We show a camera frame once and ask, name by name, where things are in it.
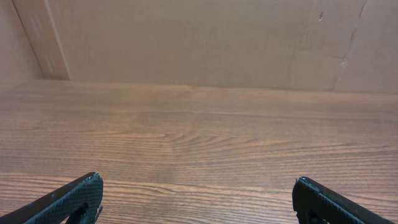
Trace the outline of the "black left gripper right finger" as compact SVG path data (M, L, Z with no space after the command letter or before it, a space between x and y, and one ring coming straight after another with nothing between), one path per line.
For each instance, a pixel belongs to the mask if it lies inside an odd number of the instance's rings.
M296 180L292 206L300 224L394 224L309 177Z

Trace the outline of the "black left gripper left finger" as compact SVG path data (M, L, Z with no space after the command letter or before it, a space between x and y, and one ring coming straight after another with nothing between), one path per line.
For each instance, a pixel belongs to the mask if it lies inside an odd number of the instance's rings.
M94 224L103 207L103 180L89 172L1 217L1 223Z

